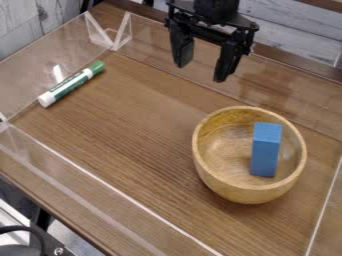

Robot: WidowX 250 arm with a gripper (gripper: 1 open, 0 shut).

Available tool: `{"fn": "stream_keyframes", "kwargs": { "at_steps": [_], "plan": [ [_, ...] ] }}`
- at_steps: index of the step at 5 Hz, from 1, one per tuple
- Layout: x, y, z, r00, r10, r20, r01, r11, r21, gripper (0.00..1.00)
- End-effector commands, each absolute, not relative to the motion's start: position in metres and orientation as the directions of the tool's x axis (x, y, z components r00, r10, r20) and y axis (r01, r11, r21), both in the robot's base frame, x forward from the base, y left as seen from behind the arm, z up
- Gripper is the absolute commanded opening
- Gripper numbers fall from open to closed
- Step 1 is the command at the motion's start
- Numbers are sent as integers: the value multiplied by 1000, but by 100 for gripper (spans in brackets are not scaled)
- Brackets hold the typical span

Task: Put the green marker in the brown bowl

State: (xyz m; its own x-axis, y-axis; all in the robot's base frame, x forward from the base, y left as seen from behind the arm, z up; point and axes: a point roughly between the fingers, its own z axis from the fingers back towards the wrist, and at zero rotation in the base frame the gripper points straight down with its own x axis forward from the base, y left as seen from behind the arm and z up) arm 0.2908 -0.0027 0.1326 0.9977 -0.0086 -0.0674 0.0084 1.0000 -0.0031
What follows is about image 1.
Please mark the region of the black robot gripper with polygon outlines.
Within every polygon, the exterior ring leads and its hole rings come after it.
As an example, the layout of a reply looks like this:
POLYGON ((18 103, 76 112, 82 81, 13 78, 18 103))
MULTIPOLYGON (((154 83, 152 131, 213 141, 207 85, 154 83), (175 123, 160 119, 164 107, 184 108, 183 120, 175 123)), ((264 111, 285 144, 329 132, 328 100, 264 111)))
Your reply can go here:
POLYGON ((183 68, 193 57, 193 38, 221 46, 213 81, 235 72, 241 54, 248 55, 259 25, 237 11, 240 0, 167 0, 165 27, 173 63, 183 68))

